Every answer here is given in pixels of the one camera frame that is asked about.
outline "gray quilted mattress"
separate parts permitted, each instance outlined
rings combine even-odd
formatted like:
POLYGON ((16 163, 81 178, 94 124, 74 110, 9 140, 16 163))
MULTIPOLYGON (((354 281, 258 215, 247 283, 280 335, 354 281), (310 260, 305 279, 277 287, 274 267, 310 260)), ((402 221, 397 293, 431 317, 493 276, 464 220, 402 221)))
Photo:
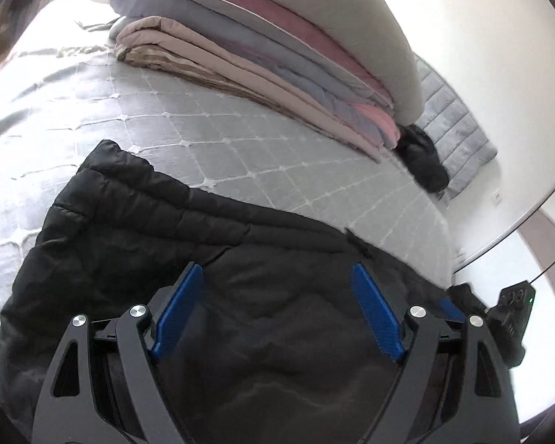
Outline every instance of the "gray quilted mattress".
POLYGON ((416 55, 425 110, 416 125, 435 143, 450 175, 449 198, 461 193, 498 151, 465 103, 436 71, 416 55))
POLYGON ((450 284, 446 222, 394 158, 376 164, 256 103, 117 62, 106 31, 58 5, 0 71, 0 309, 56 194, 104 138, 185 184, 348 226, 450 284))

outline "cable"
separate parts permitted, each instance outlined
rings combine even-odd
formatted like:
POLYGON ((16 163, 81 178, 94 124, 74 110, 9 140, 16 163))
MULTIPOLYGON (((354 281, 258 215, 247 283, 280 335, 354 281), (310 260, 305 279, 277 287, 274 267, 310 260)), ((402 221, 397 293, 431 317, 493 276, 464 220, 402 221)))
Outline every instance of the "cable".
POLYGON ((547 267, 543 272, 541 272, 539 275, 537 275, 537 276, 534 278, 534 280, 533 280, 532 282, 530 282, 530 283, 531 283, 531 284, 534 283, 534 281, 535 281, 536 279, 539 279, 540 277, 542 277, 543 275, 545 275, 545 273, 547 273, 547 271, 548 271, 551 267, 553 267, 554 265, 555 265, 555 261, 554 261, 549 267, 547 267))

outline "blue gripper pad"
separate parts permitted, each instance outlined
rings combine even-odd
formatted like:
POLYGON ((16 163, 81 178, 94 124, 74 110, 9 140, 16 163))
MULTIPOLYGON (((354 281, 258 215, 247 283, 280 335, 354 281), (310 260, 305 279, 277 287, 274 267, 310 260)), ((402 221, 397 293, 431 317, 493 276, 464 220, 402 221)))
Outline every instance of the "blue gripper pad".
POLYGON ((193 265, 175 287, 175 295, 156 323, 156 337, 150 351, 155 360, 160 360, 175 350, 195 304, 201 299, 204 290, 203 269, 199 265, 193 265))
POLYGON ((353 268, 351 286, 381 351, 394 361, 405 355, 401 325, 362 264, 353 268))
POLYGON ((448 298, 440 299, 438 302, 440 309, 451 319, 460 322, 466 322, 466 316, 462 311, 452 303, 448 298))

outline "quilted fabric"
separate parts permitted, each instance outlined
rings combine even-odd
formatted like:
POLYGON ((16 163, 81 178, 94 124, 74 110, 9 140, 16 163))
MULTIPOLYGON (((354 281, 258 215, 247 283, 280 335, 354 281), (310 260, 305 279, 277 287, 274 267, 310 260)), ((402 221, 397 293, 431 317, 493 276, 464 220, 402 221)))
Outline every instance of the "quilted fabric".
MULTIPOLYGON (((432 311, 445 296, 353 235, 189 188, 102 141, 56 197, 1 312, 0 404, 26 435, 72 317, 148 302, 190 260, 205 275, 201 306, 157 369, 198 444, 357 442, 398 368, 377 351, 353 266, 362 260, 409 305, 432 311)), ((124 423, 127 401, 118 394, 124 423)))
POLYGON ((444 78, 418 56, 416 62, 425 97, 425 111, 416 125, 434 142, 440 161, 450 175, 446 192, 454 198, 498 151, 444 78))
POLYGON ((450 284, 444 217, 395 158, 376 164, 256 103, 118 62, 106 34, 64 17, 94 5, 52 2, 0 72, 0 309, 49 206, 104 138, 191 187, 349 226, 450 284))

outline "gray blanket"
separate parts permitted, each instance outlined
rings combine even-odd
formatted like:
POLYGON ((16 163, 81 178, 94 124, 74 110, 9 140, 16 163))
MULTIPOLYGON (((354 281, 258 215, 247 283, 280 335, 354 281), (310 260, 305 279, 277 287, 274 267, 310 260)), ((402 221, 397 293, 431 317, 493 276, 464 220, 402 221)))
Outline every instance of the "gray blanket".
POLYGON ((447 194, 454 198, 498 151, 444 78, 418 56, 416 61, 425 96, 425 111, 416 125, 434 141, 450 174, 447 194))
MULTIPOLYGON (((227 45, 240 46, 248 53, 274 60, 285 68, 320 84, 322 88, 342 100, 368 102, 317 63, 192 0, 109 0, 109 3, 114 11, 129 16, 131 20, 138 16, 170 18, 205 36, 222 48, 226 48, 227 45)), ((120 30, 120 25, 113 26, 110 37, 115 38, 120 30)))

